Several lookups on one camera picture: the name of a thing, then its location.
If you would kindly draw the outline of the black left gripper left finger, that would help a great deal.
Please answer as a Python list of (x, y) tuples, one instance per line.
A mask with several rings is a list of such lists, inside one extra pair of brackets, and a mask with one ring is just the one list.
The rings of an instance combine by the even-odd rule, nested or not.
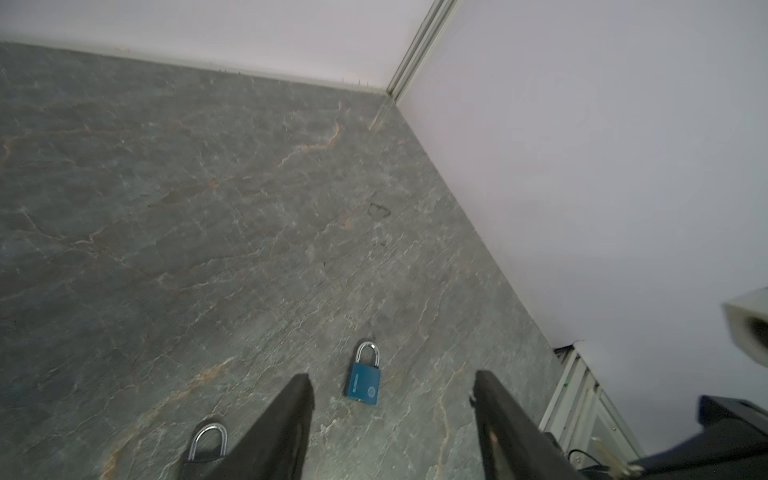
[(210, 479), (299, 479), (309, 444), (314, 390), (309, 375), (294, 375)]

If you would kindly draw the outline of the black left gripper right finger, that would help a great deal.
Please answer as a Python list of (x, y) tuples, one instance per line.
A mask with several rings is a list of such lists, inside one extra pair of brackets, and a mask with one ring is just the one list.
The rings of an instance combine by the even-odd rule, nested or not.
[(500, 380), (479, 370), (470, 400), (487, 479), (581, 479)]

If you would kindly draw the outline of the dark grey padlock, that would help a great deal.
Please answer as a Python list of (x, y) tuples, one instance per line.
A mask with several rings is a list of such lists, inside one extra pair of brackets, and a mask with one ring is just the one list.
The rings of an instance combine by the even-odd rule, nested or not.
[(228, 431), (220, 422), (208, 421), (198, 426), (190, 439), (178, 478), (202, 480), (210, 476), (228, 453)]

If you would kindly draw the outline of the blue padlock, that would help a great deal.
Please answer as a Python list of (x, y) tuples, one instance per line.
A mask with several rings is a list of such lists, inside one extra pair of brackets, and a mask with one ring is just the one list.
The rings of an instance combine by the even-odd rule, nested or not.
[[(363, 362), (363, 353), (370, 350), (373, 353), (371, 363)], [(372, 341), (361, 342), (355, 352), (354, 361), (351, 363), (345, 396), (368, 405), (378, 403), (380, 387), (380, 351)]]

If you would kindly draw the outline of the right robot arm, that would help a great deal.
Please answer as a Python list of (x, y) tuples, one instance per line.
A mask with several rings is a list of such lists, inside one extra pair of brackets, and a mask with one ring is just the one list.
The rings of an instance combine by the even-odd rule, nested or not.
[(702, 430), (681, 444), (638, 459), (642, 479), (766, 479), (767, 411), (736, 398), (698, 400)]

